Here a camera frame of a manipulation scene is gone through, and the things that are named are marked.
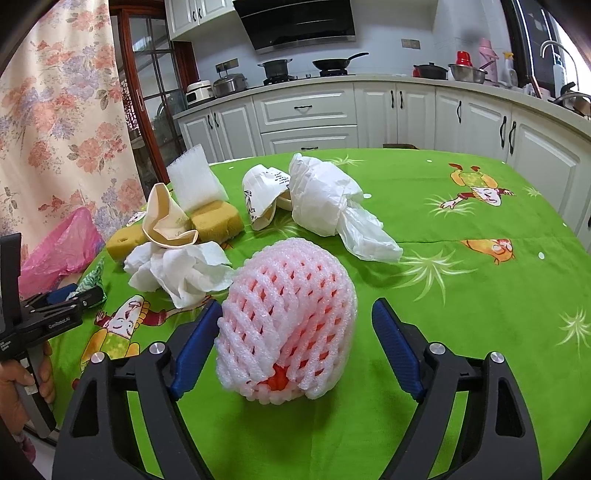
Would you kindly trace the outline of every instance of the pink thermos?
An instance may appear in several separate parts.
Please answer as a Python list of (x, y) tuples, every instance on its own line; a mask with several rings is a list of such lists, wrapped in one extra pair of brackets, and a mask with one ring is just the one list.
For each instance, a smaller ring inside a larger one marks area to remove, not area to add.
[(480, 52), (480, 65), (485, 65), (491, 61), (494, 61), (492, 64), (486, 67), (485, 70), (488, 72), (488, 79), (493, 83), (498, 83), (499, 74), (496, 68), (496, 61), (499, 59), (499, 56), (492, 49), (491, 41), (487, 40), (486, 38), (481, 38), (478, 52)]

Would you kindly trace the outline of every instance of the cartoon character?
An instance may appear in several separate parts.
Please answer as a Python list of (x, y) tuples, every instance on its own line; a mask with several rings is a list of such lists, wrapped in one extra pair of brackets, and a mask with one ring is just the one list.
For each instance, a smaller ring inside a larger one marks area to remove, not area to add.
[[(208, 299), (209, 297), (206, 297), (203, 302), (206, 303)], [(112, 316), (102, 310), (99, 311), (96, 314), (95, 324), (100, 327), (100, 330), (90, 338), (88, 345), (86, 345), (80, 359), (80, 370), (84, 371), (90, 357), (96, 352), (107, 353), (112, 359), (139, 355), (139, 344), (131, 343), (131, 338), (137, 327), (141, 324), (151, 327), (160, 326), (171, 316), (194, 309), (195, 307), (153, 312), (150, 310), (150, 303), (142, 295), (134, 295)]]
[(486, 202), (493, 207), (501, 206), (501, 195), (514, 196), (515, 194), (506, 189), (498, 188), (499, 184), (495, 179), (480, 172), (480, 167), (472, 167), (473, 172), (464, 172), (461, 165), (450, 163), (456, 171), (452, 173), (452, 180), (460, 187), (470, 187), (468, 193), (461, 193), (457, 198), (441, 204), (441, 208), (453, 208), (463, 200), (476, 199)]
[(495, 265), (515, 259), (511, 240), (462, 240), (462, 243), (475, 252), (492, 256)]

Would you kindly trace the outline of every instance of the rice cooker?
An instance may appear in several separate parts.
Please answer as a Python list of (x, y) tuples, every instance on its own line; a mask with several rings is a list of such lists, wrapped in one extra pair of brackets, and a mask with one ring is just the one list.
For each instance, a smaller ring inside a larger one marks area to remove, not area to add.
[(187, 104), (189, 108), (214, 98), (212, 83), (209, 80), (192, 83), (187, 87)]

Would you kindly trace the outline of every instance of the electrical outlet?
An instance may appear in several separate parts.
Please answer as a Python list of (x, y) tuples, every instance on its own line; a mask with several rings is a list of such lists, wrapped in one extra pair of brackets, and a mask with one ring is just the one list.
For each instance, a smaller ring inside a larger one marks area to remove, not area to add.
[(413, 50), (421, 50), (421, 42), (418, 40), (410, 40), (409, 38), (403, 38), (402, 47), (412, 48)]
[(223, 63), (218, 63), (216, 65), (216, 71), (220, 73), (225, 72), (226, 70), (235, 69), (236, 67), (238, 67), (238, 59), (232, 59)]

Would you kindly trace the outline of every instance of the table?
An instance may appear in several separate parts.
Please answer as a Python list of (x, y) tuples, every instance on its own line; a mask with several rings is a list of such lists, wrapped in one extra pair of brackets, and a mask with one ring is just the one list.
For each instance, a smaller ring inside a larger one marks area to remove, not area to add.
[[(263, 231), (247, 227), (230, 241), (226, 253), (235, 268), (289, 236), (317, 243), (347, 268), (359, 310), (345, 373), (318, 400), (303, 397), (262, 406), (224, 391), (212, 352), (195, 389), (179, 406), (215, 478), (379, 478), (416, 403), (398, 386), (373, 332), (371, 306), (378, 297), (385, 297), (429, 341), (443, 342), (458, 355), (484, 358), (500, 351), (506, 356), (532, 417), (544, 476), (549, 477), (591, 417), (591, 327), (586, 320), (591, 257), (578, 239), (539, 192), (496, 160), (411, 150), (326, 150), (314, 155), (336, 163), (371, 195), (364, 208), (383, 221), (404, 248), (404, 257), (397, 265), (363, 262), (345, 250), (338, 236), (307, 232), (286, 212), (278, 212)], [(243, 175), (259, 163), (288, 171), (291, 156), (212, 166), (245, 224)], [(441, 208), (446, 202), (447, 208)], [(140, 349), (166, 340), (178, 324), (195, 317), (196, 312), (175, 312), (162, 290), (140, 295), (127, 285), (121, 266), (105, 252), (101, 257), (106, 314), (125, 309), (129, 301), (141, 302), (142, 322), (131, 340)], [(216, 298), (223, 300), (224, 295)], [(53, 342), (58, 421), (72, 381), (80, 376), (82, 353), (99, 330), (97, 315), (96, 309), (88, 312), (81, 327)], [(466, 397), (457, 395), (433, 475), (449, 465)], [(130, 394), (130, 403), (145, 464), (158, 474), (136, 395)]]

